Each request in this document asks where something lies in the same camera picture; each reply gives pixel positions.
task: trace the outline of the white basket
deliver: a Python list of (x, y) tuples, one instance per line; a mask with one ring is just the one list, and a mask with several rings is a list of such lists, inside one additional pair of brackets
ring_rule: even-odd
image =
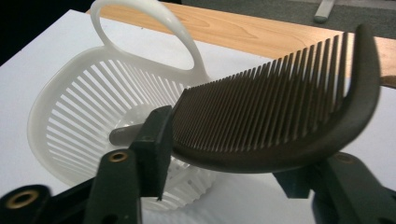
[[(194, 67), (178, 69), (118, 48), (100, 24), (105, 5), (133, 7), (155, 18), (187, 47)], [(97, 0), (91, 18), (104, 45), (80, 53), (52, 78), (35, 100), (28, 123), (33, 153), (70, 186), (95, 176), (101, 157), (117, 149), (108, 141), (112, 130), (144, 122), (154, 108), (174, 105), (184, 88), (209, 81), (188, 31), (156, 0)], [(215, 178), (174, 158), (169, 169), (163, 201), (146, 199), (145, 207), (166, 210), (191, 203)]]

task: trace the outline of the metal leg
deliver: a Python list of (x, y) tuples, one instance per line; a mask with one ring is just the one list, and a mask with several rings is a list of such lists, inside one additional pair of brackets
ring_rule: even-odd
[(317, 14), (315, 14), (314, 21), (317, 23), (324, 23), (329, 18), (334, 2), (335, 0), (322, 0)]

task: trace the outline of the gray floor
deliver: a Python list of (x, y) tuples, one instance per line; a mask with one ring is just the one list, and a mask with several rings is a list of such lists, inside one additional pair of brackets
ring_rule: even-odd
[(336, 0), (336, 5), (324, 24), (313, 21), (320, 0), (182, 0), (182, 2), (187, 6), (345, 32), (354, 32), (359, 24), (368, 23), (373, 27), (376, 36), (396, 39), (395, 0)]

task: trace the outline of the plastic basket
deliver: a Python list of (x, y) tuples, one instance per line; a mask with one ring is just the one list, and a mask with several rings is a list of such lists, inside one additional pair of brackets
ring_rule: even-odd
[[(106, 5), (138, 9), (172, 31), (190, 52), (194, 66), (183, 70), (125, 52), (113, 44), (100, 24)], [(184, 88), (209, 81), (201, 55), (186, 28), (155, 0), (98, 0), (92, 4), (93, 26), (104, 45), (73, 58), (35, 100), (28, 123), (29, 145), (46, 169), (74, 186), (96, 174), (101, 157), (116, 149), (109, 133), (142, 123), (149, 112), (174, 105)], [(198, 199), (211, 186), (213, 172), (172, 159), (163, 201), (144, 199), (151, 209), (175, 209)]]

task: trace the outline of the table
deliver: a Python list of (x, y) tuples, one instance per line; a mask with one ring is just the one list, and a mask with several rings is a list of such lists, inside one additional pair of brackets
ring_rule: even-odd
[[(195, 40), (277, 59), (342, 32), (283, 21), (249, 17), (216, 10), (164, 3), (186, 26)], [(108, 6), (101, 16), (152, 30), (167, 29), (137, 10)], [(381, 76), (396, 86), (396, 40), (376, 37)]]

